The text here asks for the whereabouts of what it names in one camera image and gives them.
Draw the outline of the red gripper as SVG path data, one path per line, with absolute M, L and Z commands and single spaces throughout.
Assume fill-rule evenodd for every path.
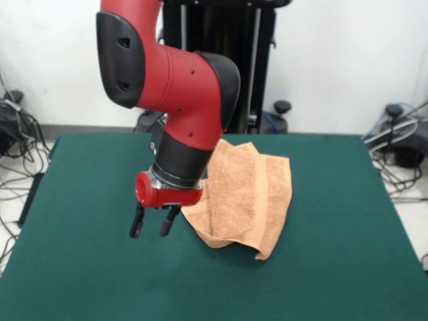
M 145 214 L 144 207 L 160 208 L 169 205 L 187 207 L 194 205 L 200 200 L 203 194 L 203 182 L 200 180 L 195 187 L 190 189 L 178 189 L 168 187 L 166 184 L 160 182 L 150 171 L 143 171 L 136 177 L 135 194 L 138 203 L 129 231 L 129 236 L 132 239 L 138 239 L 140 236 Z M 179 213 L 179 206 L 172 206 L 170 208 L 160 228 L 159 234 L 161 237 L 166 237 L 169 234 L 174 220 Z

